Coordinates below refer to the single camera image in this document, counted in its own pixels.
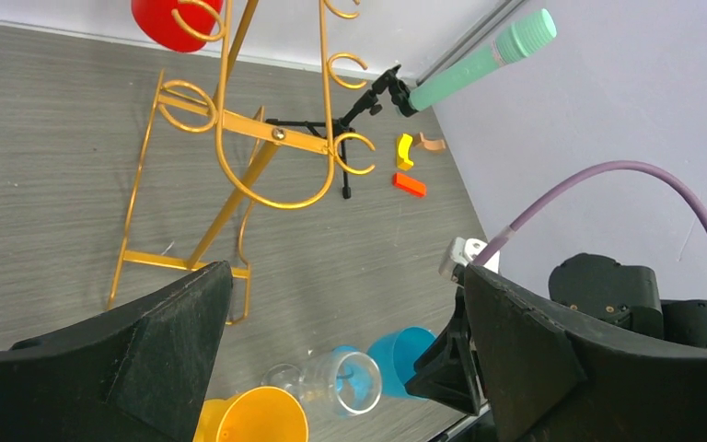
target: blue cup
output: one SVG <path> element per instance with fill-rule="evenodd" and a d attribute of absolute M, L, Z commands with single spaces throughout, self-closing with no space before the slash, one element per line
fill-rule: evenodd
<path fill-rule="evenodd" d="M 416 370 L 413 364 L 435 341 L 431 331 L 421 327 L 409 327 L 382 336 L 367 350 L 380 368 L 383 378 L 383 394 L 394 398 L 422 399 L 408 394 L 405 384 Z"/>

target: yellow block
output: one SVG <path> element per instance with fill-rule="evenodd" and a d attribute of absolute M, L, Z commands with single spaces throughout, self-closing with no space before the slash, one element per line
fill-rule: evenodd
<path fill-rule="evenodd" d="M 275 387 L 204 401 L 193 442 L 307 442 L 302 406 Z"/>
<path fill-rule="evenodd" d="M 410 170 L 413 167 L 413 162 L 408 158 L 408 153 L 413 144 L 413 137 L 408 134 L 402 134 L 397 138 L 397 168 L 400 170 Z"/>

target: wood grain floor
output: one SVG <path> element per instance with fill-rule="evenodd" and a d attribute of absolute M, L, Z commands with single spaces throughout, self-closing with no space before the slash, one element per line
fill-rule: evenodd
<path fill-rule="evenodd" d="M 0 27 L 0 349 L 101 312 L 120 245 L 126 204 L 158 71 L 214 90 L 216 61 L 117 44 Z M 318 74 L 238 64 L 227 107 L 294 120 L 322 117 Z M 342 113 L 356 92 L 333 89 Z M 341 344 L 366 348 L 400 327 L 439 332 L 454 289 L 436 272 L 454 236 L 481 237 L 468 195 L 448 153 L 413 152 L 410 174 L 428 195 L 390 185 L 401 132 L 441 136 L 430 111 L 410 119 L 387 107 L 355 124 L 375 153 L 349 148 L 353 199 L 341 177 L 319 203 L 294 212 L 257 206 L 245 239 L 254 263 L 253 304 L 245 323 L 226 328 L 208 397 L 258 385 L 278 363 L 299 363 Z M 132 247 L 188 256 L 231 192 L 210 134 L 191 135 L 156 118 Z M 241 172 L 252 142 L 228 135 Z M 307 198 L 321 185 L 324 160 L 284 148 L 256 189 L 278 200 Z M 237 220 L 244 207 L 240 208 Z M 237 224 L 205 256 L 236 262 Z M 126 264 L 118 303 L 180 274 Z M 242 286 L 238 285 L 241 294 Z M 456 419 L 428 401 L 385 399 L 348 421 L 311 417 L 311 440 L 419 442 Z"/>

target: clear glass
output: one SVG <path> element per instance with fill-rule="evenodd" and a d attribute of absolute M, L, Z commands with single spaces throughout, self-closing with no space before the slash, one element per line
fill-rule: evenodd
<path fill-rule="evenodd" d="M 369 412 L 380 400 L 382 390 L 376 362 L 352 351 L 318 355 L 300 366 L 274 366 L 262 385 L 293 394 L 307 413 L 338 417 Z"/>

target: black tripod stand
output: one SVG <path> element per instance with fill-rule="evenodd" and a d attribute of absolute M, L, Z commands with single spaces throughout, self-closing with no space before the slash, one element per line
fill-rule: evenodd
<path fill-rule="evenodd" d="M 384 72 L 381 76 L 373 82 L 372 86 L 360 97 L 342 118 L 335 118 L 332 120 L 332 137 L 339 136 L 341 134 L 346 134 L 350 132 L 356 132 L 356 130 L 351 127 L 351 123 L 354 118 L 359 116 L 364 111 L 369 111 L 370 115 L 376 115 L 383 110 L 383 106 L 378 104 L 378 95 L 386 92 L 388 90 L 389 95 L 391 95 L 391 102 L 395 104 L 400 113 L 406 117 L 410 117 L 416 113 L 408 97 L 410 91 L 408 87 L 402 80 L 397 78 L 397 71 L 400 70 L 400 65 L 396 65 Z M 286 127 L 304 127 L 311 134 L 326 138 L 326 134 L 322 134 L 317 128 L 326 127 L 325 122 L 296 122 L 296 121 L 284 121 L 277 120 L 274 118 L 266 120 L 269 124 L 274 124 L 276 126 L 286 126 Z M 345 150 L 345 140 L 340 142 L 340 159 L 345 164 L 348 164 L 348 155 Z M 345 170 L 342 172 L 342 197 L 346 200 L 351 198 L 351 186 L 348 185 L 348 172 Z"/>

